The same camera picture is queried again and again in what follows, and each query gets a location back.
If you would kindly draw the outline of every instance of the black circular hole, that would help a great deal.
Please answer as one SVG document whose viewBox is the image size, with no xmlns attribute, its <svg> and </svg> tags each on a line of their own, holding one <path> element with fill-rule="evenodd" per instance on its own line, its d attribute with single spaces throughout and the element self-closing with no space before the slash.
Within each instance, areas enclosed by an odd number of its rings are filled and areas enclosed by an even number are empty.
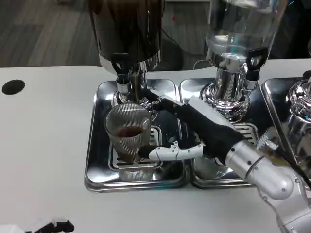
<svg viewBox="0 0 311 233">
<path fill-rule="evenodd" d="M 14 79 L 8 81 L 5 85 L 2 86 L 2 92 L 6 95 L 15 95 L 18 92 L 21 92 L 25 87 L 25 83 L 22 80 Z"/>
</svg>

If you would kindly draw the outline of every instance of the robotic hand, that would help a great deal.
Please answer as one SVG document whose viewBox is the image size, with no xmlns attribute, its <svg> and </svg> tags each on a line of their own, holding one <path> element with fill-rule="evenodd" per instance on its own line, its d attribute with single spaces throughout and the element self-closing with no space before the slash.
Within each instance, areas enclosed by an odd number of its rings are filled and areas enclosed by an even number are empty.
<svg viewBox="0 0 311 233">
<path fill-rule="evenodd" d="M 194 130 L 201 143 L 181 149 L 178 142 L 166 146 L 146 146 L 139 151 L 141 157 L 152 160 L 184 160 L 202 156 L 203 152 L 217 157 L 237 175 L 255 185 L 262 199 L 274 210 L 284 233 L 311 232 L 311 199 L 305 182 L 289 167 L 271 163 L 225 118 L 201 99 L 192 96 L 187 104 L 176 102 L 153 90 L 142 93 L 150 100 L 159 100 L 154 108 L 174 114 Z"/>
</svg>

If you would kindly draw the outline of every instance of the white table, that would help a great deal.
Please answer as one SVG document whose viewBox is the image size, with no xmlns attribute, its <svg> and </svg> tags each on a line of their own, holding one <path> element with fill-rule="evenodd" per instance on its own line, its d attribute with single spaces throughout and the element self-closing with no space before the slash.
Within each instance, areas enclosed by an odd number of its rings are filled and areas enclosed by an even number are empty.
<svg viewBox="0 0 311 233">
<path fill-rule="evenodd" d="M 268 61 L 262 79 L 295 77 L 309 60 Z M 214 77 L 215 69 L 155 72 L 148 78 Z M 66 217 L 76 233 L 278 233 L 273 211 L 254 188 L 95 194 L 83 184 L 93 97 L 115 76 L 101 67 L 0 69 L 0 86 L 22 79 L 16 95 L 0 93 L 0 224 L 28 229 Z"/>
</svg>

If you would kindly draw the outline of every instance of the dark liquid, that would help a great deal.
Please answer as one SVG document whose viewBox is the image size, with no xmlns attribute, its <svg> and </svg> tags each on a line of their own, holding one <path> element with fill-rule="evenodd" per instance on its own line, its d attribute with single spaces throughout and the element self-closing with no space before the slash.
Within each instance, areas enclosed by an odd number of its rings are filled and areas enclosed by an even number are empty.
<svg viewBox="0 0 311 233">
<path fill-rule="evenodd" d="M 140 127 L 128 127 L 120 130 L 117 133 L 118 137 L 134 137 L 136 135 L 141 134 L 144 130 Z"/>
<path fill-rule="evenodd" d="M 163 0 L 88 0 L 99 53 L 142 62 L 160 50 Z"/>
</svg>

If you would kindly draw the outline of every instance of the glass cup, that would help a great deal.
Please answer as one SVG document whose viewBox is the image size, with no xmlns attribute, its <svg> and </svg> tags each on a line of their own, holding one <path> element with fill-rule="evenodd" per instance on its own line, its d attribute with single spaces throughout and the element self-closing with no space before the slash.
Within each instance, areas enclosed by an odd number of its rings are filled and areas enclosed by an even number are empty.
<svg viewBox="0 0 311 233">
<path fill-rule="evenodd" d="M 142 160 L 138 152 L 150 143 L 151 116 L 136 103 L 113 107 L 105 119 L 105 128 L 118 157 L 128 163 Z"/>
</svg>

